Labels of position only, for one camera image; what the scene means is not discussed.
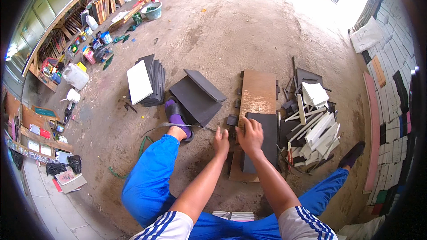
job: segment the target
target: green cloth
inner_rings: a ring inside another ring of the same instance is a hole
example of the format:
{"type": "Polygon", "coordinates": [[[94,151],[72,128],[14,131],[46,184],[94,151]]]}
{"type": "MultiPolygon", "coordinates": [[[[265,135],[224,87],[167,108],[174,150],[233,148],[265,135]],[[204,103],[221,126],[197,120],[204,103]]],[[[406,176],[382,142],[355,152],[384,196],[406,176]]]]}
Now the green cloth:
{"type": "Polygon", "coordinates": [[[110,58],[105,62],[103,71],[105,71],[106,68],[108,68],[108,66],[111,64],[111,61],[113,61],[113,57],[114,57],[114,54],[112,56],[110,56],[110,58]]]}

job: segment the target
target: wall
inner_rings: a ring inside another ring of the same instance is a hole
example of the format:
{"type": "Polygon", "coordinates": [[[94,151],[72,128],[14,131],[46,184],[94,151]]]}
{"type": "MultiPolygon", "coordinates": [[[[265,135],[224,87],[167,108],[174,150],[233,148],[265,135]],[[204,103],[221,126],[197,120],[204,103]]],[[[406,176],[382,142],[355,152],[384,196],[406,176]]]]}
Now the wall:
{"type": "Polygon", "coordinates": [[[411,70],[416,66],[413,39],[400,0],[383,0],[376,20],[384,37],[368,49],[371,60],[367,67],[376,85],[381,146],[367,205],[375,205],[380,191],[404,184],[399,178],[411,132],[408,95],[411,70]]]}

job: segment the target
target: plastic bucket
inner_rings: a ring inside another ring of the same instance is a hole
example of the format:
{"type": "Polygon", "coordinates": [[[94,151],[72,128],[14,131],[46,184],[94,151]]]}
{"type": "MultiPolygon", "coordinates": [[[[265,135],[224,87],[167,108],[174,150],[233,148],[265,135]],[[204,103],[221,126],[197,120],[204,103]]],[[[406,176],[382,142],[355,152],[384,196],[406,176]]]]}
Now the plastic bucket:
{"type": "Polygon", "coordinates": [[[68,94],[67,94],[67,99],[69,100],[69,101],[72,101],[72,102],[74,102],[74,103],[78,103],[79,101],[80,101],[80,97],[81,97],[81,95],[79,94],[79,93],[77,93],[75,90],[74,90],[74,88],[71,88],[69,91],[68,91],[68,94]]]}
{"type": "Polygon", "coordinates": [[[104,43],[106,45],[108,45],[109,43],[111,43],[112,39],[111,39],[110,32],[106,31],[103,34],[101,34],[101,39],[104,41],[104,43]]]}
{"type": "Polygon", "coordinates": [[[141,13],[144,14],[149,21],[154,21],[161,17],[161,2],[155,2],[148,4],[145,8],[142,9],[141,13]]]}

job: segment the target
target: paint can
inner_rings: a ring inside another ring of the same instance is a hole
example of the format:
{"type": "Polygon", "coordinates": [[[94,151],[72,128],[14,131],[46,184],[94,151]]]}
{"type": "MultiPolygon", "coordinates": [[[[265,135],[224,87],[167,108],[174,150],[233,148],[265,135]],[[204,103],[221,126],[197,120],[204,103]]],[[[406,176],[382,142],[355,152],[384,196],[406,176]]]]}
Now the paint can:
{"type": "Polygon", "coordinates": [[[56,128],[54,128],[55,130],[57,130],[58,132],[64,132],[65,130],[64,125],[62,125],[58,121],[55,121],[55,126],[56,126],[56,128]]]}

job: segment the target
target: striped sleeve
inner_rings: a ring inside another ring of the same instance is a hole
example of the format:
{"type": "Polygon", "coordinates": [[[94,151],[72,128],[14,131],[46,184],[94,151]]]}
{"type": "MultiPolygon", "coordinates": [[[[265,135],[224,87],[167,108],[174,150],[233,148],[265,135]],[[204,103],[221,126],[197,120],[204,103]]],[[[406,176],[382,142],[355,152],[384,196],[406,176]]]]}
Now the striped sleeve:
{"type": "Polygon", "coordinates": [[[187,214],[179,211],[168,211],[130,240],[187,240],[193,226],[193,220],[187,214]]]}
{"type": "Polygon", "coordinates": [[[338,240],[335,232],[304,207],[292,207],[279,217],[279,231],[282,239],[338,240]]]}

